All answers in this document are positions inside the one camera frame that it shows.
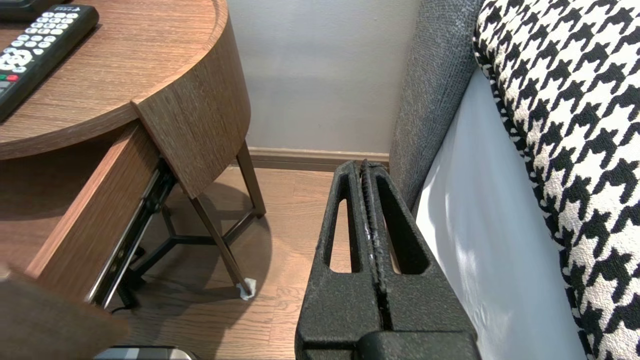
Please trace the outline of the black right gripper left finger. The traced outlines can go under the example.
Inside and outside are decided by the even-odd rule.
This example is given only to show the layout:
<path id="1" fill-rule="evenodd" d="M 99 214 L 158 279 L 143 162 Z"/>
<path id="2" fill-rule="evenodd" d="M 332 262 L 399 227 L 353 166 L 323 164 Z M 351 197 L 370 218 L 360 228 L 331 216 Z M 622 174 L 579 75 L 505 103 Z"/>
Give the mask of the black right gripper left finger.
<path id="1" fill-rule="evenodd" d="M 334 171 L 295 328 L 297 360 L 351 360 L 361 337 L 383 328 L 378 256 L 387 229 L 373 200 L 377 166 L 348 161 Z M 340 204 L 346 205 L 350 272 L 330 266 Z"/>

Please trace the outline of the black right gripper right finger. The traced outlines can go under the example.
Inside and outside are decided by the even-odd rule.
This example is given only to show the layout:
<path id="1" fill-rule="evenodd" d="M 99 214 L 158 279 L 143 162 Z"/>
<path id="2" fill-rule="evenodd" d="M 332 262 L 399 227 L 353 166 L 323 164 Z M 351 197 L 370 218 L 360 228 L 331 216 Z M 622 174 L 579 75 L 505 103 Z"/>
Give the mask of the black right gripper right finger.
<path id="1" fill-rule="evenodd" d="M 389 174 L 359 169 L 381 330 L 356 345 L 361 360 L 478 360 L 477 333 Z"/>

